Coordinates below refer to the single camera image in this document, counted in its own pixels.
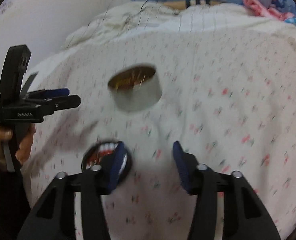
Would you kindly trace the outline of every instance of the silver screw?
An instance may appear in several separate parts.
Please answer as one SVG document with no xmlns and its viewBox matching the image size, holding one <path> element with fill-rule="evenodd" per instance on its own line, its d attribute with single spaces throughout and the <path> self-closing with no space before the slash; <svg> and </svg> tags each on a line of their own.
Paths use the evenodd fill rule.
<svg viewBox="0 0 296 240">
<path fill-rule="evenodd" d="M 200 171 L 206 171 L 208 169 L 208 166 L 205 164 L 198 164 L 197 169 Z"/>
<path fill-rule="evenodd" d="M 91 166 L 90 169 L 92 171 L 100 171 L 101 170 L 101 166 L 99 164 L 95 164 L 95 165 Z"/>
<path fill-rule="evenodd" d="M 58 172 L 57 175 L 56 175 L 56 178 L 58 179 L 63 179 L 64 177 L 67 176 L 67 173 L 64 172 L 64 171 L 61 171 L 61 172 Z"/>
<path fill-rule="evenodd" d="M 238 179 L 242 177 L 242 173 L 240 171 L 234 171 L 232 172 L 232 176 Z"/>
</svg>

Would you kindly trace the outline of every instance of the pink cloth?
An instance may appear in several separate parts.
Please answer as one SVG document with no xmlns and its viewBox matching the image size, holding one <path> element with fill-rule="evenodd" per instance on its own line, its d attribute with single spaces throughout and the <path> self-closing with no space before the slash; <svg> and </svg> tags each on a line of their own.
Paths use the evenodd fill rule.
<svg viewBox="0 0 296 240">
<path fill-rule="evenodd" d="M 280 13 L 275 8 L 265 8 L 258 0 L 242 0 L 243 4 L 252 9 L 256 16 L 262 16 L 270 19 L 276 19 L 279 21 L 285 21 L 286 19 L 293 18 L 293 13 Z"/>
</svg>

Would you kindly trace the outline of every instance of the bed sheet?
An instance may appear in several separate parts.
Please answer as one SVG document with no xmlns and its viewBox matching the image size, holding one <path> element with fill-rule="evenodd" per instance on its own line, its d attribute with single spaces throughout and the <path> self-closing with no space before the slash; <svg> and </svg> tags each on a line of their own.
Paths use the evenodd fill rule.
<svg viewBox="0 0 296 240">
<path fill-rule="evenodd" d="M 215 171 L 242 171 L 285 239 L 296 226 L 296 27 L 229 4 L 177 12 L 133 3 L 102 17 L 34 69 L 40 77 L 31 89 L 69 87 L 81 105 L 37 125 L 23 167 L 30 204 L 59 171 L 80 172 L 91 144 L 117 138 L 131 149 L 134 167 L 103 197 L 112 239 L 186 239 L 195 198 L 180 188 L 172 159 L 180 140 Z M 83 36 L 89 28 L 94 34 Z M 120 112 L 107 82 L 140 62 L 156 65 L 162 98 L 150 109 Z M 75 203 L 82 239 L 79 195 Z M 222 225 L 219 209 L 216 239 Z"/>
</svg>

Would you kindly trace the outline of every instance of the human hand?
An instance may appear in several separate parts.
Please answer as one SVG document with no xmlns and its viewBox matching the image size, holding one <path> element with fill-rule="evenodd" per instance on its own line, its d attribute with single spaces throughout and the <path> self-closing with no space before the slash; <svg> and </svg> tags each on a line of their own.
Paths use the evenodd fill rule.
<svg viewBox="0 0 296 240">
<path fill-rule="evenodd" d="M 19 150 L 16 152 L 16 159 L 23 164 L 28 160 L 30 156 L 31 146 L 33 144 L 34 134 L 36 133 L 35 124 L 30 124 L 27 135 L 23 138 L 19 144 Z M 0 126 L 0 169 L 6 170 L 6 160 L 4 151 L 2 148 L 2 141 L 9 141 L 13 136 L 13 132 L 10 129 Z"/>
</svg>

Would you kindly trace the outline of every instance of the wall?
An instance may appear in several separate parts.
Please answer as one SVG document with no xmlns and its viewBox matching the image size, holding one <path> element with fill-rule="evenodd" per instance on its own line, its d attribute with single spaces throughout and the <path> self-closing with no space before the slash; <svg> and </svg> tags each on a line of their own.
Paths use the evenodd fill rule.
<svg viewBox="0 0 296 240">
<path fill-rule="evenodd" d="M 5 0 L 0 6 L 0 75 L 10 46 L 27 44 L 28 68 L 58 52 L 67 35 L 129 0 Z"/>
</svg>

